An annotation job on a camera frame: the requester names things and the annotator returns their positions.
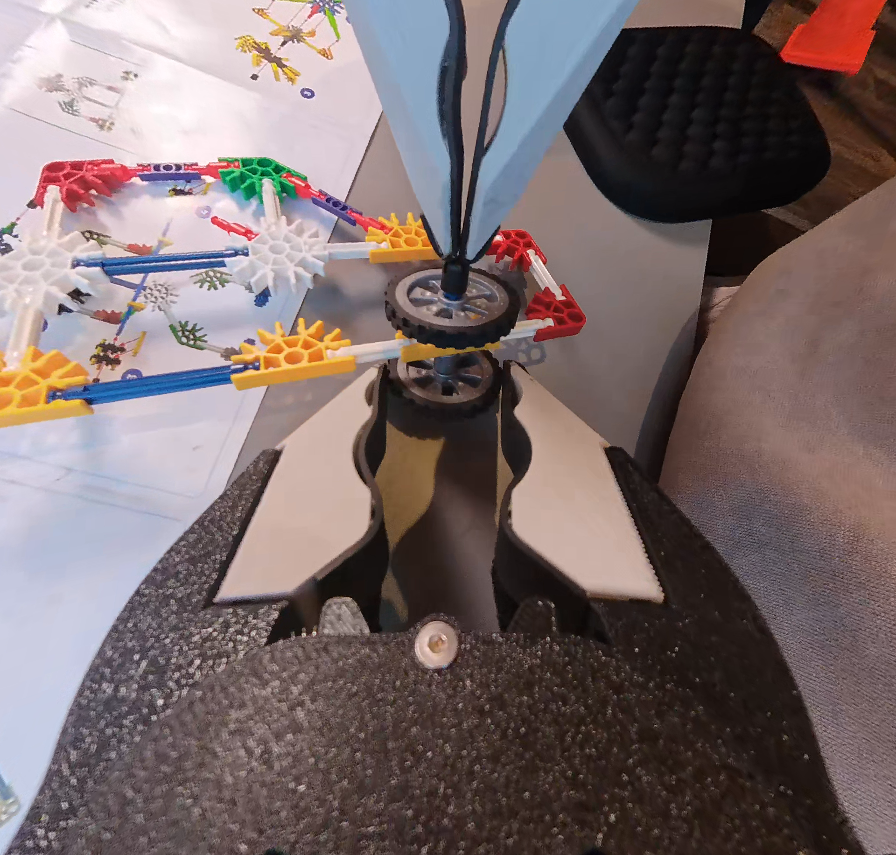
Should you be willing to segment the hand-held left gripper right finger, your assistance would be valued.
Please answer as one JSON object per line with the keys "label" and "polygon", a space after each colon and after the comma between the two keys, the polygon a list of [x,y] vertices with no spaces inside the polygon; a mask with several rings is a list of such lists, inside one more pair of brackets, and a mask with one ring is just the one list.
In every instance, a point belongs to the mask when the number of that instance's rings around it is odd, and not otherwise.
{"label": "hand-held left gripper right finger", "polygon": [[604,601],[663,602],[607,443],[522,368],[503,370],[499,446],[502,627],[532,597],[565,632],[596,632]]}

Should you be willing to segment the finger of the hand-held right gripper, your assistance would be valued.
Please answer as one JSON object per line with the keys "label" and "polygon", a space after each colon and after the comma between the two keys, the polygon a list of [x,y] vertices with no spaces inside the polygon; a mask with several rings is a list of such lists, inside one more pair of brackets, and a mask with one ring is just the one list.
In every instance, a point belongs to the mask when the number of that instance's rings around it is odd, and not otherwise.
{"label": "finger of the hand-held right gripper", "polygon": [[461,0],[343,0],[433,247],[461,240]]}
{"label": "finger of the hand-held right gripper", "polygon": [[477,259],[639,0],[507,0],[487,67],[462,227]]}

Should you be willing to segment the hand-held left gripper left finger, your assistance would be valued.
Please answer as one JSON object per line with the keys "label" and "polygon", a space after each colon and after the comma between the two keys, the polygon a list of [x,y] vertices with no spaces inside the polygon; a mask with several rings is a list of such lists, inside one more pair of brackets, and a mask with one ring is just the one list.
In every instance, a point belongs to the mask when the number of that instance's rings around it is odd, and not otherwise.
{"label": "hand-held left gripper left finger", "polygon": [[379,630],[385,450],[386,374],[366,372],[286,440],[215,603],[285,600],[311,629],[326,601],[347,597]]}

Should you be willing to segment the colourful rod and connector model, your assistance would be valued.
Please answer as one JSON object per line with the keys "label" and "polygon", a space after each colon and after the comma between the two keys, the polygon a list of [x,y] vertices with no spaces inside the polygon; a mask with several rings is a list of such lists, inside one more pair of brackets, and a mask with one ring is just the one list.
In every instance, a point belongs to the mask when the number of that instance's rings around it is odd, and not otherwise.
{"label": "colourful rod and connector model", "polygon": [[[198,205],[197,215],[237,237],[237,244],[177,252],[165,232],[146,245],[65,229],[67,212],[95,208],[98,198],[126,188],[144,193],[159,185],[170,197],[204,196],[213,184],[256,200],[262,210],[246,226]],[[439,348],[393,328],[390,340],[353,345],[337,328],[328,332],[321,321],[298,318],[295,331],[277,322],[238,346],[219,346],[198,323],[176,316],[176,276],[210,291],[236,285],[262,308],[274,295],[306,294],[337,262],[442,268],[424,222],[413,214],[404,221],[394,214],[368,217],[269,158],[132,166],[113,159],[55,161],[42,168],[28,209],[43,217],[34,233],[20,234],[20,219],[2,228],[2,315],[13,321],[2,350],[2,428],[73,419],[99,405],[176,392],[269,388],[348,375],[367,364],[388,369],[393,359],[409,363],[475,350],[496,358],[512,344],[574,337],[586,324],[532,236],[500,230],[485,256],[498,269],[531,278],[535,292],[522,305],[517,291],[517,322],[497,343]],[[442,292],[457,301],[466,289],[448,294],[444,275],[442,268]]]}

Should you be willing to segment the orange traffic cone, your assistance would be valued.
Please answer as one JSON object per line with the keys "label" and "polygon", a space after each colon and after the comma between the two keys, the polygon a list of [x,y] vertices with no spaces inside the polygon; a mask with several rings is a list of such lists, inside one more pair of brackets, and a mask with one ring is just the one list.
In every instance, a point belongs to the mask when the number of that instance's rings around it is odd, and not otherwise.
{"label": "orange traffic cone", "polygon": [[874,26],[887,0],[822,0],[779,53],[792,65],[854,76],[875,37]]}

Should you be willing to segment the white instruction sheet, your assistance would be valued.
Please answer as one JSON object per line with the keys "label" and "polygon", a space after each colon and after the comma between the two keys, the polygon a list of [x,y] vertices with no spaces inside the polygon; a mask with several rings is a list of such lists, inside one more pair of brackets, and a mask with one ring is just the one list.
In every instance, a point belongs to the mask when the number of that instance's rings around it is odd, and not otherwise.
{"label": "white instruction sheet", "polygon": [[[345,196],[380,105],[340,0],[2,0],[2,357],[29,345],[132,387],[164,373],[227,372],[225,353],[284,325],[307,287],[271,300],[221,271],[120,282],[67,259],[245,247],[227,223],[263,208],[204,171],[136,177],[59,205],[45,236],[51,162],[209,166],[274,159]],[[263,389],[60,403],[2,429],[2,780],[35,799],[64,717],[115,616],[168,546],[223,491]]]}

